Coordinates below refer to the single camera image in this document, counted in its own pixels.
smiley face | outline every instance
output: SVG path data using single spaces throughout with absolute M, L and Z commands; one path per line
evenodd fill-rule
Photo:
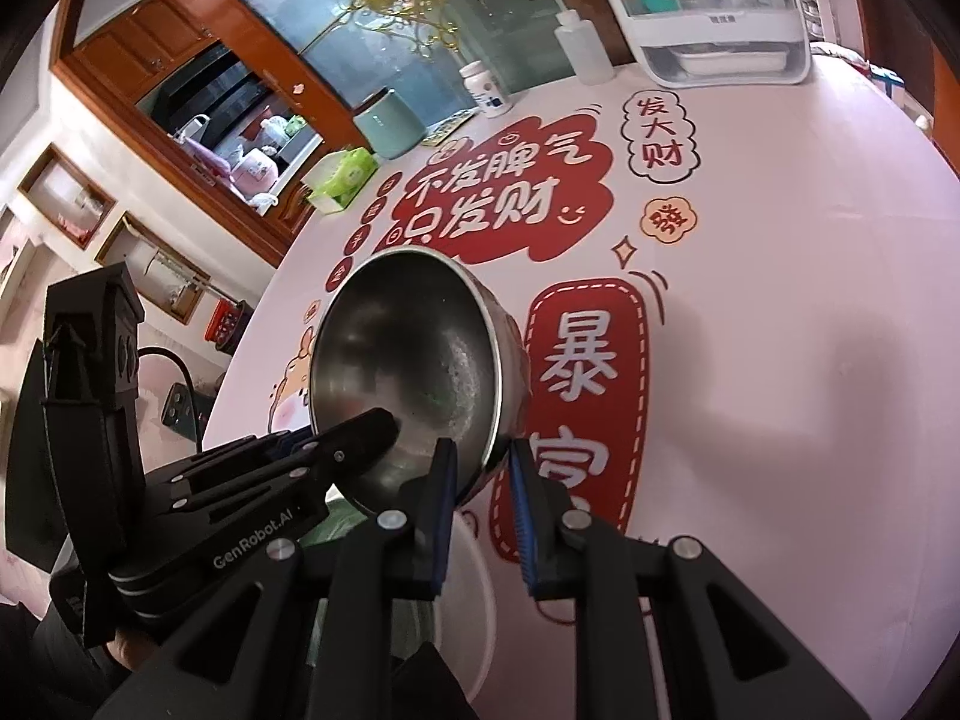
M 565 205 L 563 208 L 560 208 L 557 220 L 560 224 L 576 224 L 582 220 L 585 215 L 587 215 L 586 206 L 581 205 L 576 211 L 570 211 L 570 206 Z

star graphic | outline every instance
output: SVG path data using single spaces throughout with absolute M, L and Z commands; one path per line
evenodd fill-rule
M 626 268 L 627 263 L 630 262 L 630 258 L 637 253 L 637 247 L 630 243 L 630 239 L 627 236 L 623 236 L 623 240 L 611 249 L 611 251 L 616 255 L 616 259 L 620 261 L 621 271 Z

red circle with character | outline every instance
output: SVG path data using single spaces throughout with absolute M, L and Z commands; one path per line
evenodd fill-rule
M 360 221 L 363 224 L 370 224 L 375 218 L 380 215 L 380 212 L 387 207 L 387 197 L 378 197 L 374 200 L 370 207 L 366 211 L 363 211 L 363 215 L 360 217 Z
M 390 192 L 394 190 L 395 186 L 400 183 L 402 177 L 403 173 L 395 172 L 392 176 L 390 176 L 390 178 L 380 185 L 380 188 L 376 191 L 376 195 L 378 197 L 382 197 L 384 194 L 390 194 Z
M 343 280 L 347 278 L 347 274 L 350 273 L 351 268 L 353 268 L 352 257 L 344 257 L 344 259 L 337 263 L 335 268 L 330 271 L 330 275 L 326 278 L 326 290 L 328 293 L 332 293 L 333 290 L 341 285 Z
M 370 225 L 364 224 L 349 237 L 347 245 L 344 246 L 344 255 L 349 257 L 351 254 L 357 254 L 357 250 L 364 244 L 368 237 L 370 237 Z

wooden cabinet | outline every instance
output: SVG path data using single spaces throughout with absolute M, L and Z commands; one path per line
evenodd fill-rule
M 124 100 L 137 103 L 216 39 L 173 0 L 144 0 L 76 50 L 76 57 Z

glass window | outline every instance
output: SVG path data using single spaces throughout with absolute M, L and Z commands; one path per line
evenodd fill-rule
M 421 0 L 243 1 L 351 108 L 389 87 L 426 124 L 433 124 L 472 107 L 459 69 L 477 59 L 511 91 L 572 74 L 553 34 L 555 8 L 544 1 L 445 0 L 441 8 L 426 4 L 419 15 L 453 26 L 459 52 L 440 43 L 426 45 L 428 25 L 410 25 L 390 15 L 419 11 Z

